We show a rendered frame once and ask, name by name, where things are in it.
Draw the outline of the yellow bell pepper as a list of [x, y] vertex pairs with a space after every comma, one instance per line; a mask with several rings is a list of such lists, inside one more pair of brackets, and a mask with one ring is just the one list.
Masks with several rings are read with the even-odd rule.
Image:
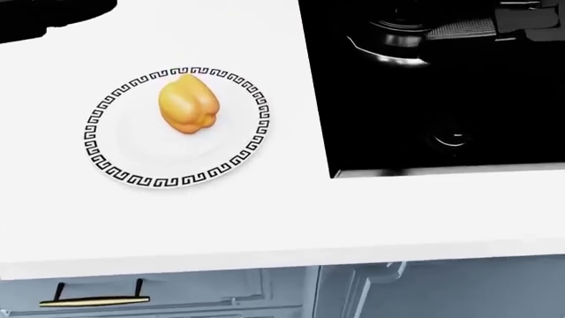
[[158, 96], [162, 118], [183, 134], [213, 126], [220, 103], [214, 92], [191, 74], [180, 76], [161, 89]]

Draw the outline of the white plate with black key pattern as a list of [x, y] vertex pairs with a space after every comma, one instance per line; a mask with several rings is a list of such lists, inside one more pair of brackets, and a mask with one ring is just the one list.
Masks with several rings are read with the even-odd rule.
[[[158, 94], [186, 74], [220, 102], [215, 124], [194, 134], [162, 118]], [[222, 177], [252, 158], [267, 137], [267, 97], [250, 79], [217, 68], [167, 68], [113, 89], [90, 111], [83, 145], [91, 163], [129, 186], [165, 189]]]

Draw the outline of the black frying pan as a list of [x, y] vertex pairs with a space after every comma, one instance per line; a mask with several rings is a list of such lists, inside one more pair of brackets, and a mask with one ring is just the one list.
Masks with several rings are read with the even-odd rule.
[[402, 67], [508, 57], [565, 42], [565, 0], [379, 0], [347, 39]]

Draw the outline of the black cooktop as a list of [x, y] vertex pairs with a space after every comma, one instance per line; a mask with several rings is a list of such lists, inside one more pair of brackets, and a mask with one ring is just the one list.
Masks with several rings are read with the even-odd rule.
[[[565, 171], [565, 42], [421, 67], [379, 63], [347, 34], [379, 0], [298, 0], [331, 178]], [[469, 142], [445, 148], [436, 129]]]

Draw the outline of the grey-blue cabinet drawer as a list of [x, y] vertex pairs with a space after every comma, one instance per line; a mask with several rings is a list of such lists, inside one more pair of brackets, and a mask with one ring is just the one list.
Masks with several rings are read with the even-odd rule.
[[[312, 318], [319, 267], [227, 269], [90, 277], [0, 280], [0, 318]], [[52, 300], [132, 296], [144, 280], [147, 303], [39, 307]]]

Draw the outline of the black stove knob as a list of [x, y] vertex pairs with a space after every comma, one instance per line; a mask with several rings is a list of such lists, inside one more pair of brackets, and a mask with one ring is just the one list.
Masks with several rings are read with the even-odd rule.
[[432, 132], [432, 141], [445, 148], [460, 148], [466, 145], [469, 139], [462, 129], [442, 128]]

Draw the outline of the grey-blue cabinet door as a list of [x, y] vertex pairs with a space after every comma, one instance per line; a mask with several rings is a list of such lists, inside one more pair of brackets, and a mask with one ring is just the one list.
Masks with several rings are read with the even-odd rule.
[[324, 266], [315, 318], [565, 318], [565, 255]]

